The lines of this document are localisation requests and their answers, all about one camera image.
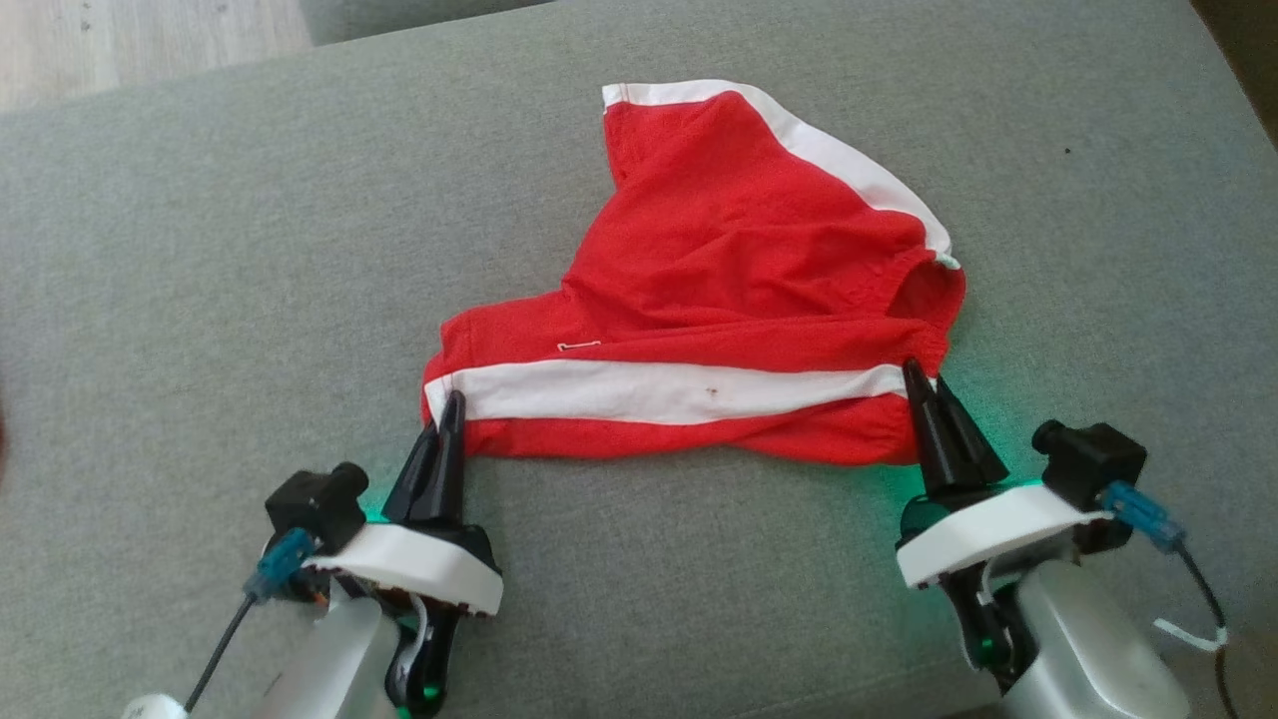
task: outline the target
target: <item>light wood floor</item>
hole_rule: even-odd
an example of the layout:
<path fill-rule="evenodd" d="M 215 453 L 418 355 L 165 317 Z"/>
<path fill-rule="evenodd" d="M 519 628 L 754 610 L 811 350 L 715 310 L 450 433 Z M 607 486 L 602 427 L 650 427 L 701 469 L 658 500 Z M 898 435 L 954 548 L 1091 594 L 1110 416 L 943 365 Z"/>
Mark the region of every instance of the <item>light wood floor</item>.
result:
<path fill-rule="evenodd" d="M 0 112 L 311 46 L 299 0 L 0 0 Z"/>

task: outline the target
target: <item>garment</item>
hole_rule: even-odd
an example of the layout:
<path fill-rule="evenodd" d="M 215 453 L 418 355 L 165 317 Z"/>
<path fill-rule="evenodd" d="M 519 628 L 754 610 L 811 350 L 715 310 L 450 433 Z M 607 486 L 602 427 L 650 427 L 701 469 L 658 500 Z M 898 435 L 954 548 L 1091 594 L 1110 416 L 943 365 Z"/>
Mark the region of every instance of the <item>garment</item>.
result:
<path fill-rule="evenodd" d="M 560 289 L 443 324 L 424 419 L 458 390 L 470 453 L 914 462 L 901 364 L 937 375 L 965 286 L 923 201 L 755 87 L 603 100 L 616 193 Z"/>

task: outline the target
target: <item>red fabric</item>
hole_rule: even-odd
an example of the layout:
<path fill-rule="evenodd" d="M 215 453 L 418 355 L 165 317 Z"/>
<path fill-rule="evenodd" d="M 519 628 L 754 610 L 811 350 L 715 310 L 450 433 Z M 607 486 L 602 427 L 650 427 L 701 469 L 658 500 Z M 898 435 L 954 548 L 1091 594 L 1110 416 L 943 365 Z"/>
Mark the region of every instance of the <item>red fabric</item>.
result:
<path fill-rule="evenodd" d="M 561 287 L 446 322 L 427 382 L 542 359 L 805 373 L 900 367 L 915 355 L 930 377 L 939 372 L 964 275 L 933 261 L 918 217 L 875 209 L 792 155 L 736 92 L 615 103 L 604 135 L 617 190 Z M 481 419 L 466 432 L 469 452 L 500 456 L 734 444 L 841 465 L 914 461 L 897 395 L 699 425 Z"/>

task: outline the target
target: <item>gray couch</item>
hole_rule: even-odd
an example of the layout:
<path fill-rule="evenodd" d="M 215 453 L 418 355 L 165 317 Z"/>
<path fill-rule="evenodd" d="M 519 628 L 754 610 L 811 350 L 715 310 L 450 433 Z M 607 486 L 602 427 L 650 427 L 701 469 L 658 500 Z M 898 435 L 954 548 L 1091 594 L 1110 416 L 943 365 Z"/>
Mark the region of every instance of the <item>gray couch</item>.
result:
<path fill-rule="evenodd" d="M 1190 6 L 583 0 L 0 117 L 5 716 L 188 691 L 271 489 L 351 460 L 385 493 L 440 322 L 556 285 L 611 189 L 598 87 L 700 77 L 764 88 L 946 222 L 970 281 L 946 372 L 1013 473 L 1047 418 L 1150 448 L 1265 715 L 1278 155 Z M 506 598 L 459 635 L 447 716 L 989 702 L 942 596 L 901 585 L 918 488 L 726 450 L 474 461 Z M 1090 566 L 1141 624 L 1208 630 L 1148 543 Z M 245 715 L 312 618 L 250 614 L 197 714 Z M 1158 641 L 1217 715 L 1210 660 Z"/>

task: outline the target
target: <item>blue connector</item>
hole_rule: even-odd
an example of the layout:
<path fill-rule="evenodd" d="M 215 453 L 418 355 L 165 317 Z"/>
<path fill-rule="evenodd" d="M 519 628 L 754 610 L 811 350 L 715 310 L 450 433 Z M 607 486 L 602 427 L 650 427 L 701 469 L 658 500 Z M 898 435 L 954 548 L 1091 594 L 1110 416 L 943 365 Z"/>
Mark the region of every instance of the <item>blue connector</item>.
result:
<path fill-rule="evenodd" d="M 305 530 L 289 530 L 284 539 L 262 556 L 257 572 L 244 582 L 244 594 L 262 604 L 275 596 L 302 563 L 316 553 L 316 543 Z"/>
<path fill-rule="evenodd" d="M 1100 507 L 1148 536 L 1163 554 L 1171 554 L 1185 540 L 1185 527 L 1168 520 L 1163 506 L 1127 483 L 1111 483 L 1100 496 Z"/>

